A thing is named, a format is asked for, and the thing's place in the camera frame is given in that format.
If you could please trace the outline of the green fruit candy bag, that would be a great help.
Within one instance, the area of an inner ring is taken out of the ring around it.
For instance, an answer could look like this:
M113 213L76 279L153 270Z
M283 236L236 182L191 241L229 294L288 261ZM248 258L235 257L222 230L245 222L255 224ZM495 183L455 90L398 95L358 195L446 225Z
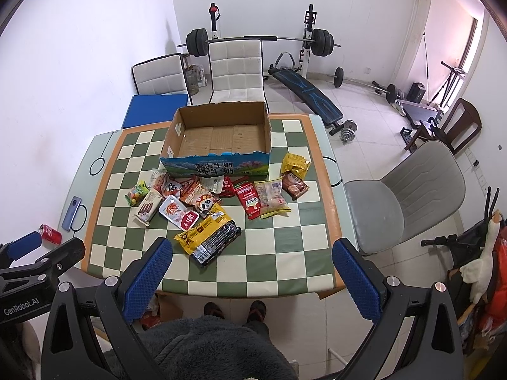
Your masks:
M143 180L138 182L131 190L125 194L125 199L127 200L127 203L130 207L135 207L139 205L142 200L144 200L145 196L147 196L149 192L150 188Z

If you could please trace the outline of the silver spicy fish pouch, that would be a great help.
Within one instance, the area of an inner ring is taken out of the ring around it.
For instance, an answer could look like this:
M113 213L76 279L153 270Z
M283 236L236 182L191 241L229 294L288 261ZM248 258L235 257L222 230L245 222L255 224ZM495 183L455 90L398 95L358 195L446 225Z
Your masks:
M158 208L159 213L181 231L188 231L198 221L199 214L187 208L179 198L168 196Z

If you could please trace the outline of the yellow black snack bag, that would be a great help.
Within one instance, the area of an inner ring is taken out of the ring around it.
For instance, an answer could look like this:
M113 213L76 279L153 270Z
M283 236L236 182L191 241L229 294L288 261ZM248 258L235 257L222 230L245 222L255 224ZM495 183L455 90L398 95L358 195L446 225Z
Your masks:
M241 234L241 229L216 203L198 225L175 236L175 240L197 266L204 269Z

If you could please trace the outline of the orange sunflower seed bag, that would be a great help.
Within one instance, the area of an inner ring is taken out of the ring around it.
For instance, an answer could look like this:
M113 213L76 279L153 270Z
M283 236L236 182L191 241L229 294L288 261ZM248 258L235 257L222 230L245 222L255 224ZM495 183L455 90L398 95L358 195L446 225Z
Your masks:
M203 218L209 214L212 207L219 201L220 199L204 187L197 178L192 179L181 190L181 202L193 207Z

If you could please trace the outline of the red long snack packet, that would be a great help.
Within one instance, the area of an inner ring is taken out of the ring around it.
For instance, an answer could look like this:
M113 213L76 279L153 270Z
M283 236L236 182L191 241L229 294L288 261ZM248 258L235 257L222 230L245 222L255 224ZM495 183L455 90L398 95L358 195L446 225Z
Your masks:
M260 217L261 203L254 184L247 179L234 182L234 191L249 220Z

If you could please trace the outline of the clear pink snack bag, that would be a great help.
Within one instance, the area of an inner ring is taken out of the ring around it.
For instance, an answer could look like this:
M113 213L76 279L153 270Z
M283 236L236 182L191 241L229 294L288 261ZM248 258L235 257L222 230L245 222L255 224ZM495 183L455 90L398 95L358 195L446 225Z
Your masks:
M281 177L254 183L260 200L261 219L267 219L276 214L286 214L291 211L282 195L282 185L283 179Z

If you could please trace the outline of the brown red snack packet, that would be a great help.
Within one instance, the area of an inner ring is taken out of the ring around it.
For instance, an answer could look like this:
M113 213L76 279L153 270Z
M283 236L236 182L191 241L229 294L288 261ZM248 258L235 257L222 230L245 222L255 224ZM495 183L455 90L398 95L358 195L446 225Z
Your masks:
M309 186L291 172L287 172L283 175L282 187L293 201L309 191Z

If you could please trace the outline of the yellow crinkled snack bag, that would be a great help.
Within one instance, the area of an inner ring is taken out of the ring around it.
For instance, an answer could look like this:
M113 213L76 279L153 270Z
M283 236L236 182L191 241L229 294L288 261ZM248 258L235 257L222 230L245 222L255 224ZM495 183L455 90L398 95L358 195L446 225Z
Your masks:
M280 174L292 173L297 178L304 180L308 174L311 161L302 155L287 153L281 163Z

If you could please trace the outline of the white red shrimp snack bag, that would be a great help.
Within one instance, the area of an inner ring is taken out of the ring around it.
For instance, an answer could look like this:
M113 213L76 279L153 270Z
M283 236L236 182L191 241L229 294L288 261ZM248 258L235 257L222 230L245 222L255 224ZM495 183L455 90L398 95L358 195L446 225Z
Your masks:
M182 184L170 179L170 176L162 170L153 170L151 173L151 188L159 192L163 198L181 197Z

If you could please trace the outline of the white beige pouch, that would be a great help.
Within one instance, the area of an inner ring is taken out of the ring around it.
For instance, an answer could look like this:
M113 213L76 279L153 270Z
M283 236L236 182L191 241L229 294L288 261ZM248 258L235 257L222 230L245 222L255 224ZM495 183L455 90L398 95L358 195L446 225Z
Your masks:
M220 195L223 190L224 175L211 178L201 178L200 183L212 194Z

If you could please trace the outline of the red chocolate snack packet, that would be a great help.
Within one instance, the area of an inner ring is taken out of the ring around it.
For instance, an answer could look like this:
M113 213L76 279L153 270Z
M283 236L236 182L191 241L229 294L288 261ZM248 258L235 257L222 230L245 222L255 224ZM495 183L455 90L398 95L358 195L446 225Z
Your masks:
M232 197L236 195L236 191L245 183L249 182L249 177L241 177L239 179L232 179L230 176L225 176L222 183L222 191L219 193L221 198Z

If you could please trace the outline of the blue smartphone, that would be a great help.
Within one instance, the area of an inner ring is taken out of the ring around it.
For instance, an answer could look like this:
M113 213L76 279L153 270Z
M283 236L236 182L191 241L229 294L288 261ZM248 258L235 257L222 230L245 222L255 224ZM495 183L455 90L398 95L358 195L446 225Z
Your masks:
M72 199L70 200L68 208L66 209L66 212L64 214L64 219L62 221L62 228L64 229L64 231L72 230L72 224L75 220L77 211L81 206L81 202L82 199L77 196L73 196Z

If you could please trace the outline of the checkered green table mat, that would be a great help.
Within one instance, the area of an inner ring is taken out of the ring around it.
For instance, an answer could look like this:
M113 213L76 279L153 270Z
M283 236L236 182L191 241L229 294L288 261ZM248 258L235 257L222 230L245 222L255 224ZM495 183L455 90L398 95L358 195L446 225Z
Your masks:
M158 238L173 260L159 287L207 297L327 296L344 284L331 259L341 235L340 178L317 117L275 115L266 180L170 179L160 162L166 123L110 135L84 164L94 201L82 268L123 274Z

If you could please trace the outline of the white padded chair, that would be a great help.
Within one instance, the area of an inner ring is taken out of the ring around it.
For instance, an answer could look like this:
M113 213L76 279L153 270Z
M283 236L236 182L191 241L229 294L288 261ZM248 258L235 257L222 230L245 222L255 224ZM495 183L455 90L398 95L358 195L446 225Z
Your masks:
M263 102L263 52L258 39L210 43L208 52L212 94L210 103Z

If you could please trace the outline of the barbell on rack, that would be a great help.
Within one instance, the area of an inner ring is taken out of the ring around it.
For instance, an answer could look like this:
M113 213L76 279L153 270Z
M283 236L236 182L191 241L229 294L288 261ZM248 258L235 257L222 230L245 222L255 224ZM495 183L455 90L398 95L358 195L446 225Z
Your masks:
M305 12L303 37L291 38L280 37L277 35L244 35L238 37L220 38L217 30L217 22L221 17L220 8L211 3L208 9L210 15L211 36L208 35L205 28L196 28L186 35L186 42L179 44L177 48L185 47L187 53L194 57L204 57L209 54L209 45L211 42L223 42L232 40L259 40L261 42L278 42L278 41L298 41L302 43L300 57L297 64L292 68L306 76L311 56L327 57L333 53L335 47L340 47L334 42L333 35L326 29L317 28L315 26L317 12L312 3Z

